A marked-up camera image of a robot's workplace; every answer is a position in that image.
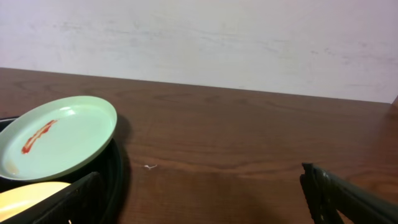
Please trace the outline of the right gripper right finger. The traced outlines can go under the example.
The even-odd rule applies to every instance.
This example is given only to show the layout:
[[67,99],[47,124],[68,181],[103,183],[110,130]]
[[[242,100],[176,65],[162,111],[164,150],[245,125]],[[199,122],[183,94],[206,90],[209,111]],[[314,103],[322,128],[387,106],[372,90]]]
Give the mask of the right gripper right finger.
[[397,223],[397,205],[312,163],[302,167],[300,184],[314,223],[343,223],[341,214],[353,223]]

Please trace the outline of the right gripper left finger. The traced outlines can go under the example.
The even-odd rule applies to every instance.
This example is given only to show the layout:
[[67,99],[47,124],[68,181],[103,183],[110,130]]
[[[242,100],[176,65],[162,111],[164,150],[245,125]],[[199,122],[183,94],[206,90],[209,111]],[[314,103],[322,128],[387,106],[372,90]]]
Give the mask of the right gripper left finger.
[[92,172],[5,224],[92,224],[101,219],[101,176]]

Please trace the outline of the mint green plate with stain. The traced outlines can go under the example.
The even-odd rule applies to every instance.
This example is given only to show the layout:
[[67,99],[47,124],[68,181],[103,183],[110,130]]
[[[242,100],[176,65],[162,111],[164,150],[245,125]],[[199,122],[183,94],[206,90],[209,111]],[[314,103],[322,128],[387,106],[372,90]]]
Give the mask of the mint green plate with stain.
[[74,172],[104,151],[117,121],[114,106],[94,96],[38,106],[1,131],[1,177],[40,181]]

